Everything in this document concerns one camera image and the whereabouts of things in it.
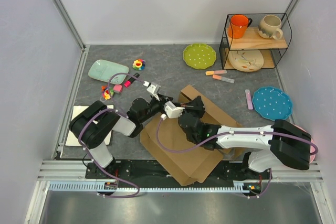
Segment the brown cardboard box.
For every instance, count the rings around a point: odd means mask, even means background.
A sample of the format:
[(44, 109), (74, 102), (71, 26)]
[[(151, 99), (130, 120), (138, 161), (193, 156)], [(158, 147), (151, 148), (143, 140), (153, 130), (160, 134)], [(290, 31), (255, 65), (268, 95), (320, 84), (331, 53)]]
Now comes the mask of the brown cardboard box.
[[(187, 85), (180, 91), (178, 101), (188, 102), (199, 95), (205, 105), (205, 114), (201, 118), (202, 122), (241, 127), (241, 124), (191, 85)], [(181, 186), (188, 186), (194, 182), (204, 182), (207, 175), (224, 158), (224, 154), (232, 155), (229, 159), (234, 159), (244, 151), (243, 148), (229, 148), (221, 152), (219, 150), (209, 151), (202, 147), (184, 153), (165, 151), (156, 140), (157, 130), (159, 130), (161, 144), (171, 150), (185, 150), (195, 145), (186, 139), (185, 133), (178, 124), (178, 119), (166, 119), (159, 123), (160, 118), (161, 113), (158, 113), (150, 119), (140, 133), (140, 142)]]

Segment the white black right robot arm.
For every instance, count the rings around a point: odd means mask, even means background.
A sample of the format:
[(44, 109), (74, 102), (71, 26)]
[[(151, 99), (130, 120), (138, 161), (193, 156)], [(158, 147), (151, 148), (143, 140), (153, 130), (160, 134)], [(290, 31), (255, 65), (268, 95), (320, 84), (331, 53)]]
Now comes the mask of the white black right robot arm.
[(296, 170), (308, 170), (312, 141), (311, 135), (288, 121), (277, 119), (274, 124), (256, 128), (230, 127), (201, 121), (205, 113), (200, 96), (183, 106), (178, 124), (191, 143), (206, 150), (251, 148), (241, 174), (248, 179), (258, 173), (281, 165)]

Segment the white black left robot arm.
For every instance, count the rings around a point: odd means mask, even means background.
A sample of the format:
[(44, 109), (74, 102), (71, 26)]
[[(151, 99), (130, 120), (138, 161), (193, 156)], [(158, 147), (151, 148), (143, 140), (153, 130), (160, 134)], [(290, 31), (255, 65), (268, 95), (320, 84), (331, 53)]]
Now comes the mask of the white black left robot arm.
[(107, 149), (104, 139), (114, 132), (134, 138), (143, 130), (143, 123), (159, 112), (164, 105), (173, 101), (172, 97), (151, 96), (151, 101), (137, 98), (127, 112), (127, 118), (109, 109), (101, 101), (96, 101), (70, 122), (69, 129), (79, 143), (89, 150), (89, 155), (98, 163), (97, 173), (103, 178), (111, 178), (115, 173), (115, 158)]

